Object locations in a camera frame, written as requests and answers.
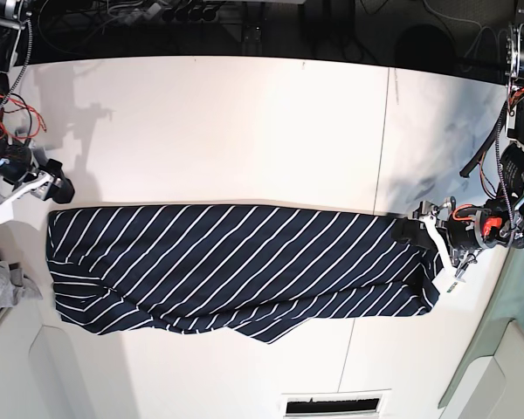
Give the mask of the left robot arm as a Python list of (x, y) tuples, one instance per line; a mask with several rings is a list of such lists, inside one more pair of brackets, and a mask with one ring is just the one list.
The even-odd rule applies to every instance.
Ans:
[(460, 170), (468, 177), (482, 168), (495, 150), (499, 185), (483, 205), (457, 205), (448, 197), (440, 205), (422, 201), (409, 216), (396, 221), (393, 238), (435, 250), (443, 266), (461, 279), (482, 251), (497, 245), (524, 249), (524, 1), (515, 4), (507, 35), (507, 96), (492, 131)]

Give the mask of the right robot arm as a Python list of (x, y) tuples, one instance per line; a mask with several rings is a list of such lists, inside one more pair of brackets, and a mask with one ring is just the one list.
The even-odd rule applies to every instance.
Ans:
[(41, 156), (36, 137), (47, 131), (41, 113), (16, 93), (34, 45), (32, 1), (0, 1), (0, 180), (57, 204), (75, 195), (60, 161)]

